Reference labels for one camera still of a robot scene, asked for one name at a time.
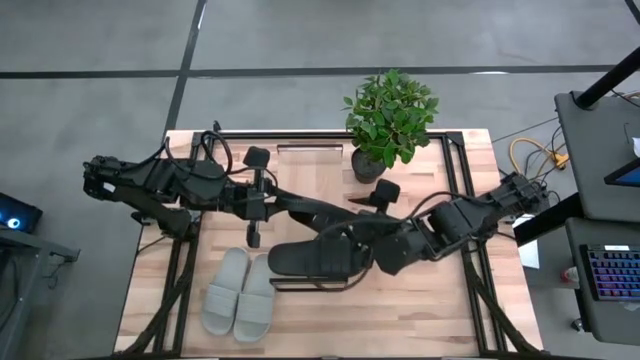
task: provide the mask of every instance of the gray slide sandal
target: gray slide sandal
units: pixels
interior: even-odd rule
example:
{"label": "gray slide sandal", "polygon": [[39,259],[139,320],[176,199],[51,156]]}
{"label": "gray slide sandal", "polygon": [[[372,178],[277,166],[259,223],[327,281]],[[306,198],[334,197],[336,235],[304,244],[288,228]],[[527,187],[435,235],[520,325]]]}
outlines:
{"label": "gray slide sandal", "polygon": [[244,249],[231,248],[224,254],[202,306],[202,325],[210,333],[224,335],[231,330],[248,266],[249,254]]}
{"label": "gray slide sandal", "polygon": [[269,283],[273,274],[267,265],[267,254],[253,260],[247,283],[238,300],[233,336],[240,342],[256,342],[267,333],[273,318],[275,289]]}

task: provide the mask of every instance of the rgb keyboard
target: rgb keyboard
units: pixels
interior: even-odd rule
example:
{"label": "rgb keyboard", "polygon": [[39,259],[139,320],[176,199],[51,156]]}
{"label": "rgb keyboard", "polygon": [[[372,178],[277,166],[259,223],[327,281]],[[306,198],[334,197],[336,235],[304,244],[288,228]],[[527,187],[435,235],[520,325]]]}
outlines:
{"label": "rgb keyboard", "polygon": [[585,246],[583,256],[591,268],[596,300],[640,301],[640,248]]}

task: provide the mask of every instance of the black plant pot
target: black plant pot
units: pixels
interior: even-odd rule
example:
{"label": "black plant pot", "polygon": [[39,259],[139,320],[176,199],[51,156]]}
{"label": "black plant pot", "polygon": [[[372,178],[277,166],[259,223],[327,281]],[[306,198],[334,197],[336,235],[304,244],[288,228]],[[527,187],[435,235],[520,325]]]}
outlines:
{"label": "black plant pot", "polygon": [[369,156],[360,149],[356,149],[351,155],[351,167],[356,179],[363,184],[371,184],[376,181],[386,169],[382,161],[371,161]]}

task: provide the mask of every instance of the wooden tabletop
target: wooden tabletop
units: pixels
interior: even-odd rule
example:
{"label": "wooden tabletop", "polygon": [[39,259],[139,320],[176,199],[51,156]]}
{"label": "wooden tabletop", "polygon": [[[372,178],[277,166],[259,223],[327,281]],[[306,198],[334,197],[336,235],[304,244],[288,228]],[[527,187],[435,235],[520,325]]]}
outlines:
{"label": "wooden tabletop", "polygon": [[[477,194],[499,185],[499,174],[487,130],[460,130],[464,134],[473,184]],[[170,131],[175,157],[187,157],[193,131]],[[348,140],[230,140],[234,169],[243,166],[249,146],[271,151],[269,170],[287,191],[315,197],[351,210],[359,207],[349,198],[367,196],[375,184],[362,185],[353,175]],[[224,163],[220,149],[215,156]],[[454,153],[458,184],[463,188],[460,166]],[[398,202],[389,214],[403,217],[425,196],[449,190],[442,148],[433,141],[419,148],[413,161],[382,176],[401,186]],[[235,176],[250,179],[250,173]],[[442,196],[424,208],[448,197]],[[273,324],[258,343],[242,344],[233,335],[214,336],[200,322],[208,284],[213,280],[225,251],[244,247],[247,223],[233,215],[205,213],[193,278],[183,356],[464,356],[478,353],[469,300],[459,253],[439,262],[419,262],[397,276],[377,266],[355,288],[343,293],[277,293]],[[275,244],[309,240],[314,232],[288,218],[286,213],[260,224],[262,246],[248,249],[252,258]],[[157,227],[147,227],[140,240],[144,246],[157,239]],[[158,309],[162,297],[171,241],[146,249],[137,258],[115,350],[130,345]],[[510,239],[494,237],[487,244],[498,302],[516,328],[541,348],[538,326],[520,265],[518,249]],[[173,339],[175,311],[167,341]],[[487,337],[492,338],[488,312],[483,309]]]}

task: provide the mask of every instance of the gray floor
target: gray floor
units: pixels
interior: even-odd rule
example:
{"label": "gray floor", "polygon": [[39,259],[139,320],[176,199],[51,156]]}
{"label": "gray floor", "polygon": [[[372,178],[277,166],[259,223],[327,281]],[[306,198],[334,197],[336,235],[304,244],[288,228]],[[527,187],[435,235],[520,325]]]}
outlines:
{"label": "gray floor", "polygon": [[[0,71],[177,69],[195,5],[0,0]],[[622,0],[209,0],[200,25],[194,69],[613,64],[639,45],[640,34]],[[601,75],[416,78],[441,98],[435,127],[488,128],[498,139],[553,118],[556,93],[584,89]],[[213,120],[227,129],[341,128],[341,98],[359,81],[190,79],[177,128],[208,128]],[[81,191],[81,163],[96,154],[134,160],[152,152],[174,87],[175,79],[0,80],[0,191],[45,211],[41,235],[82,248],[60,285],[39,298],[22,358],[110,352],[140,228],[126,206]],[[638,75],[618,88],[636,89]],[[518,136],[547,143],[557,126],[552,121]],[[509,142],[518,136],[494,144],[506,171]],[[516,149],[521,164],[529,151]],[[570,169],[547,181],[563,197],[575,191]],[[568,329],[577,315],[570,290],[534,281],[531,293],[547,350],[637,357],[637,348]]]}

